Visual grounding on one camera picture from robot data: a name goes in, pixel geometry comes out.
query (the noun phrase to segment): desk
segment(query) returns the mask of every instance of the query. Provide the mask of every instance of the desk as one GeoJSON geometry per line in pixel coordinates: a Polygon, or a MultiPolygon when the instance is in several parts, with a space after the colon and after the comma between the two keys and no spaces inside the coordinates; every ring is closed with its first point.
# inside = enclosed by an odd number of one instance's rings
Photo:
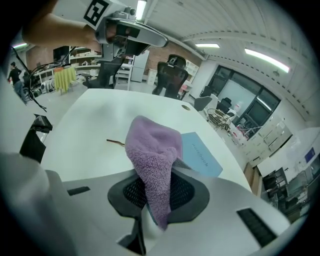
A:
{"type": "Polygon", "coordinates": [[[41,166],[63,182],[128,171],[125,142],[132,120],[145,116],[180,133],[196,132],[222,166],[220,178],[251,191],[236,159],[209,123],[187,102],[135,91],[88,89],[68,110],[47,139],[41,166]]]}

